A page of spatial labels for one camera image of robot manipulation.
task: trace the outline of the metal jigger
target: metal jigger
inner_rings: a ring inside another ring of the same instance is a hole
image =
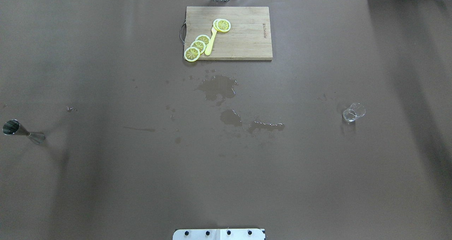
[[[13,119],[9,120],[3,125],[3,134],[5,135],[18,135],[27,136],[34,144],[39,145],[44,142],[46,136],[41,132],[28,132],[19,121]]]

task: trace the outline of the clear glass cup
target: clear glass cup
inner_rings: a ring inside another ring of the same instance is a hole
[[[16,119],[9,120],[3,125],[3,134],[10,136],[27,136],[34,144],[39,145],[44,142],[46,136],[42,132],[29,132]]]
[[[354,122],[358,118],[366,114],[366,108],[360,103],[353,103],[349,108],[344,110],[342,117],[346,122]]]

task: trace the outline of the water puddle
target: water puddle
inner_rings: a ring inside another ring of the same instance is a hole
[[[126,126],[123,126],[123,128],[124,128],[124,129],[134,129],[134,130],[141,130],[141,131],[155,132],[155,129],[137,129],[137,128],[126,127]]]
[[[226,125],[242,126],[242,118],[232,109],[223,111],[220,115],[220,120]]]
[[[226,98],[230,99],[236,95],[234,85],[238,85],[238,83],[230,77],[213,76],[209,80],[204,79],[197,89],[205,93],[206,100],[215,101],[220,95],[221,100],[216,105],[221,106]]]
[[[277,123],[277,124],[271,124],[271,123],[264,123],[264,122],[258,122],[254,121],[250,124],[250,127],[248,129],[249,133],[253,133],[255,129],[266,129],[269,131],[278,130],[281,131],[286,127],[283,123]]]

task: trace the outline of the yellow lemon slice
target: yellow lemon slice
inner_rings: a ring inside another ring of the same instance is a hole
[[[195,47],[189,47],[184,52],[184,58],[189,62],[194,62],[198,60],[200,55],[201,52],[199,52],[199,49]]]
[[[202,34],[196,37],[196,40],[201,40],[202,42],[204,42],[206,45],[208,45],[209,41],[210,41],[210,37],[208,35]]]
[[[221,18],[218,18],[218,19],[213,20],[213,27],[216,27],[216,23],[217,23],[218,21],[220,21],[220,20],[222,20],[222,19],[221,19]]]
[[[206,50],[206,44],[201,41],[201,40],[195,40],[190,47],[195,47],[197,49],[199,49],[199,53],[204,53],[204,51]]]
[[[219,32],[228,32],[231,29],[231,23],[226,19],[218,20],[215,26],[215,29]]]

